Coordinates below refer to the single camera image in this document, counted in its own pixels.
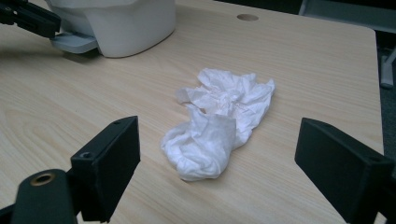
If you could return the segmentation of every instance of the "paper towel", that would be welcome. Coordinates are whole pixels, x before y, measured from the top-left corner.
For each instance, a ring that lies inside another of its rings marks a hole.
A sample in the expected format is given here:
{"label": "paper towel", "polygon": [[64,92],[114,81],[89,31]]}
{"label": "paper towel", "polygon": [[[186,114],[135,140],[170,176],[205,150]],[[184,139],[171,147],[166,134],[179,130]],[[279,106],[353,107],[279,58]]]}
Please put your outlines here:
{"label": "paper towel", "polygon": [[187,104],[191,120],[171,129],[161,141],[180,178],[188,181],[217,178],[231,151],[244,145],[271,104],[275,82],[256,82],[255,74],[204,69],[199,88],[177,91]]}

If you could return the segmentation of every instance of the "light wood tabletop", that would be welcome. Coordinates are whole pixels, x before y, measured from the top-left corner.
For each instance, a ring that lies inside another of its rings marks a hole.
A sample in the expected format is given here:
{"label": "light wood tabletop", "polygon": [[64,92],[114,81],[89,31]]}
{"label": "light wood tabletop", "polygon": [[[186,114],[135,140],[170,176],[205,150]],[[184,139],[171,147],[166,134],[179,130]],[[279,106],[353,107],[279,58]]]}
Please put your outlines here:
{"label": "light wood tabletop", "polygon": [[[32,1],[45,7],[44,1]],[[240,14],[258,17],[243,21]],[[186,182],[160,149],[188,121],[175,92],[217,68],[276,83],[271,106],[217,179]],[[0,207],[24,178],[68,170],[116,119],[139,117],[141,162],[111,223],[343,223],[294,161],[302,117],[383,152],[373,30],[231,4],[177,0],[176,30],[132,57],[77,55],[0,25]]]}

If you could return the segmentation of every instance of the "black object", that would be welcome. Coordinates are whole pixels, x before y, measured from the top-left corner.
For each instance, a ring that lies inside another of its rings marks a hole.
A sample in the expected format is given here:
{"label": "black object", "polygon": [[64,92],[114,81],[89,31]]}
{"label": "black object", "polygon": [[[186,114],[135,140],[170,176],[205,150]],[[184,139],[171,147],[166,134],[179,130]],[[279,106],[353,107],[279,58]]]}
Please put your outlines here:
{"label": "black object", "polygon": [[396,222],[394,161],[332,125],[303,119],[295,161],[348,223]]}
{"label": "black object", "polygon": [[47,170],[20,184],[14,204],[0,210],[0,223],[109,222],[140,162],[137,117],[109,124],[72,158],[72,168]]}
{"label": "black object", "polygon": [[0,0],[0,23],[13,25],[47,38],[60,31],[61,18],[27,0]]}

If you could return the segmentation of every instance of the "tissue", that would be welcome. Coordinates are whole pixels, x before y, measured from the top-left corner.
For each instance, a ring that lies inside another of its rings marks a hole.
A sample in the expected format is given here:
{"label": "tissue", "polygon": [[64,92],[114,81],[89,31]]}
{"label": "tissue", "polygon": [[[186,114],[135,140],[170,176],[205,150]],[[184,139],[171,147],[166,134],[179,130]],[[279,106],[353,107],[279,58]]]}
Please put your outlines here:
{"label": "tissue", "polygon": [[275,82],[256,82],[255,74],[204,69],[202,86],[182,88],[177,100],[187,103],[190,121],[171,129],[161,141],[168,160],[187,181],[217,178],[231,152],[244,145],[271,104]]}

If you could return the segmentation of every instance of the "wood grain surface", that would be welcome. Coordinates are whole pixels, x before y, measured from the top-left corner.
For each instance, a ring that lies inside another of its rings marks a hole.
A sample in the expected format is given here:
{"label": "wood grain surface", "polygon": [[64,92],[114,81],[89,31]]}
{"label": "wood grain surface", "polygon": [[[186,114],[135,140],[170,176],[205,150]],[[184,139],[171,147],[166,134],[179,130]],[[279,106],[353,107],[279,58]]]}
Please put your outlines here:
{"label": "wood grain surface", "polygon": [[[199,86],[206,67],[256,73],[259,82],[273,78],[276,92],[218,179],[185,182],[160,141],[189,119],[175,91]],[[343,223],[294,162],[295,147],[307,117],[383,152],[375,32],[177,0],[169,37],[135,56],[108,59],[95,50],[65,53],[48,39],[0,25],[0,207],[14,202],[28,175],[68,170],[69,158],[108,123],[135,115],[141,162],[111,223]]]}

